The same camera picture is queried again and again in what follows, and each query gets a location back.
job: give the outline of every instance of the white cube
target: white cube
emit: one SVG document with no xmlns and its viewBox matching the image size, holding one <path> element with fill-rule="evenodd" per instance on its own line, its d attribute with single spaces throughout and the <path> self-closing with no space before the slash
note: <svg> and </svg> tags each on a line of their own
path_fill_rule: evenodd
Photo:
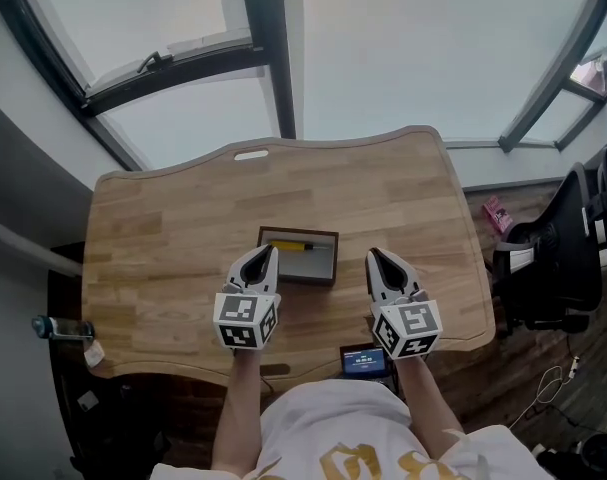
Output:
<svg viewBox="0 0 607 480">
<path fill-rule="evenodd" d="M 261 350 L 278 323 L 280 295 L 217 293 L 214 329 L 227 348 Z"/>
<path fill-rule="evenodd" d="M 425 355 L 436 347 L 443 325 L 435 300 L 382 306 L 374 336 L 392 359 Z"/>
</svg>

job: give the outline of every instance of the bottle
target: bottle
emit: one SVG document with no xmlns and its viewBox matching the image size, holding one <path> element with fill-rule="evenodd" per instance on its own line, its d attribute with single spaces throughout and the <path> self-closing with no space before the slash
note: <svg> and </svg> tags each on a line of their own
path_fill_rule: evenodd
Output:
<svg viewBox="0 0 607 480">
<path fill-rule="evenodd" d="M 83 320 L 39 315 L 32 319 L 32 329 L 39 338 L 45 340 L 92 341 L 94 339 L 94 326 Z"/>
</svg>

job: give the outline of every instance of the open box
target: open box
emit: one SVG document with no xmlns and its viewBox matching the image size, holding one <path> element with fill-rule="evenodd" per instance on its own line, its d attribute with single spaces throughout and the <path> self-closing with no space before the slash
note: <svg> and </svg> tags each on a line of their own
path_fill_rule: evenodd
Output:
<svg viewBox="0 0 607 480">
<path fill-rule="evenodd" d="M 279 250 L 279 280 L 332 286 L 336 280 L 339 234 L 332 231 L 261 226 L 258 245 Z"/>
</svg>

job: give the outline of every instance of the desk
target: desk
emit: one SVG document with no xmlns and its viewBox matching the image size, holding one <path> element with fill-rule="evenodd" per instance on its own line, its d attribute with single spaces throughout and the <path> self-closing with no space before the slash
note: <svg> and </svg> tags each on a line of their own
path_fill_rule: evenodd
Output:
<svg viewBox="0 0 607 480">
<path fill-rule="evenodd" d="M 235 160 L 256 150 L 269 154 Z M 478 239 L 433 128 L 331 142 L 258 139 L 99 179 L 83 266 L 83 318 L 106 354 L 93 373 L 225 384 L 232 356 L 214 333 L 214 297 L 261 225 L 340 233 L 334 287 L 279 285 L 280 321 L 262 370 L 277 389 L 327 378 L 340 370 L 340 346 L 371 341 L 365 255 L 374 246 L 412 264 L 437 300 L 440 349 L 472 350 L 494 336 Z"/>
</svg>

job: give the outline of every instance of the person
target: person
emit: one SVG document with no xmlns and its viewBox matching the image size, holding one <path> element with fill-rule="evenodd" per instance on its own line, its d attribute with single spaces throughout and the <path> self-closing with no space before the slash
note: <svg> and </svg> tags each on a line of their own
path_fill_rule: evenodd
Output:
<svg viewBox="0 0 607 480">
<path fill-rule="evenodd" d="M 419 357 L 396 361 L 407 405 L 379 383 L 331 379 L 262 416 L 260 364 L 260 351 L 237 350 L 211 470 L 157 464 L 151 480 L 551 478 L 504 426 L 464 435 Z"/>
</svg>

